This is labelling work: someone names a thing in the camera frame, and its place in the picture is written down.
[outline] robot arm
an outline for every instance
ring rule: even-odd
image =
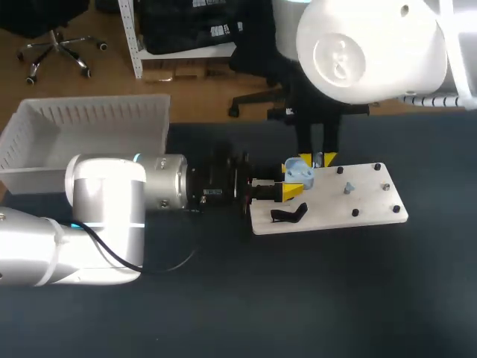
[[[145,181],[143,167],[127,160],[91,159],[75,167],[74,218],[135,266],[143,261]],[[0,213],[1,285],[111,285],[140,275],[83,230],[5,207]]]
[[[297,52],[310,81],[337,101],[400,98],[472,110],[476,19],[468,0],[314,0],[298,26]]]

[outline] chair base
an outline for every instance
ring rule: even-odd
[[[272,89],[266,92],[253,93],[251,95],[242,95],[235,97],[232,101],[232,107],[229,108],[229,116],[233,118],[240,117],[241,104],[257,104],[268,102],[279,102],[286,100],[286,91],[284,89]]]
[[[76,52],[70,50],[67,46],[72,43],[79,43],[83,41],[91,41],[96,44],[96,47],[102,51],[107,50],[107,44],[104,41],[98,40],[92,36],[79,37],[77,39],[65,40],[63,35],[58,31],[50,31],[51,41],[49,43],[32,43],[21,48],[16,57],[23,61],[25,59],[24,53],[30,50],[44,50],[43,53],[30,65],[30,73],[26,78],[28,84],[35,84],[37,82],[37,72],[40,64],[47,58],[47,56],[52,52],[60,52],[61,54],[66,55],[68,58],[72,59],[80,67],[80,73],[86,78],[91,77],[91,71],[89,70],[88,65],[84,62],[80,55]]]

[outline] black plastic part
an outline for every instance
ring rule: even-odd
[[[308,205],[306,203],[301,204],[297,211],[289,213],[288,211],[272,210],[270,211],[271,218],[274,222],[290,222],[296,224],[303,219],[304,215],[308,212]]]
[[[231,110],[234,109],[237,113],[240,113],[238,111],[239,107],[242,104],[258,104],[258,103],[268,103],[268,102],[279,102],[279,101],[284,101],[285,100],[285,93],[283,89],[271,89],[269,91],[265,92],[259,92],[259,93],[254,93],[251,95],[241,95],[240,97],[235,97],[232,101],[232,107],[229,110],[229,116],[233,118],[238,118],[239,115],[234,116],[231,113]]]
[[[243,195],[247,178],[238,167],[232,149],[226,143],[217,144],[213,154],[200,165],[187,168],[187,199],[192,207],[223,207],[232,205]]]
[[[293,118],[293,115],[287,115],[286,108],[271,108],[267,111],[268,121],[283,121],[287,122],[288,118]]]
[[[232,118],[238,118],[240,117],[240,109],[239,107],[231,107],[229,109],[229,117],[232,117]]]
[[[91,78],[91,70],[88,68],[81,69],[81,75],[85,78]]]
[[[254,166],[250,175],[253,179],[273,180],[275,183],[285,181],[285,173],[282,172],[281,163],[273,166]]]
[[[323,121],[323,153],[338,153],[340,151],[340,127],[341,116],[336,116],[335,120]]]
[[[297,134],[298,153],[314,153],[312,144],[312,124],[309,122],[297,122],[295,133]]]
[[[282,198],[282,183],[275,183],[275,185],[257,185],[250,188],[250,198],[256,200],[273,200],[276,203],[281,203]]]
[[[26,81],[27,81],[27,84],[30,84],[31,86],[33,86],[38,81],[38,79],[36,76],[28,76]]]
[[[106,51],[107,50],[107,43],[105,43],[105,42],[97,43],[96,47],[98,48],[98,50]]]

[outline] chair wheel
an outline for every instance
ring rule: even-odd
[[[88,68],[81,69],[81,75],[86,78],[91,78],[91,70]]]
[[[33,86],[37,82],[37,77],[36,76],[28,76],[26,78],[27,84]]]
[[[99,50],[106,51],[106,50],[107,50],[107,43],[97,43],[97,44],[96,44],[96,47],[97,47]]]
[[[267,86],[269,87],[275,87],[278,84],[275,80],[272,80],[270,78],[267,78]]]
[[[232,118],[240,117],[240,109],[238,107],[231,107],[229,109],[229,117],[232,117]]]

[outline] white board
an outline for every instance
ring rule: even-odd
[[[386,166],[381,163],[379,171],[374,166],[343,166],[343,174],[338,174],[336,167],[315,169],[315,185],[298,198],[285,203],[254,199],[250,205],[253,232],[256,235],[268,235],[406,222],[408,212]],[[347,182],[356,188],[349,195],[344,194]],[[266,180],[253,181],[254,186],[272,183]],[[390,185],[388,191],[383,189],[386,183]],[[302,203],[308,205],[308,212],[300,222],[272,223],[271,210],[295,212]],[[393,212],[396,205],[400,206],[399,213]],[[356,217],[352,215],[354,209],[359,210]]]

